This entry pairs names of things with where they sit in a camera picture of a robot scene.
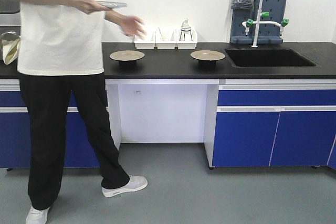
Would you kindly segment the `person's right hand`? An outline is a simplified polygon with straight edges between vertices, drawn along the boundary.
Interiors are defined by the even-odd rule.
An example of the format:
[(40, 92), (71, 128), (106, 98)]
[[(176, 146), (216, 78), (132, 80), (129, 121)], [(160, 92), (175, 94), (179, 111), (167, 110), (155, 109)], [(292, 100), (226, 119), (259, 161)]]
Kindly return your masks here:
[(108, 10), (107, 7), (97, 3), (95, 0), (65, 0), (64, 5), (74, 7), (87, 15)]

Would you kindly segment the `person's left hand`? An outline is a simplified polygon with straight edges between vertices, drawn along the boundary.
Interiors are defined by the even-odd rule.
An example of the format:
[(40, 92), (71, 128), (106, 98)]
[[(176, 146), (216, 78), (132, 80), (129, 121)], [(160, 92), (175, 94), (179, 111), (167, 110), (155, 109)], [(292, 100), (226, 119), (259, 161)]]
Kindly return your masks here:
[(137, 16), (123, 16), (118, 21), (118, 25), (121, 27), (125, 35), (143, 37), (146, 35), (146, 31), (143, 27), (144, 22)]

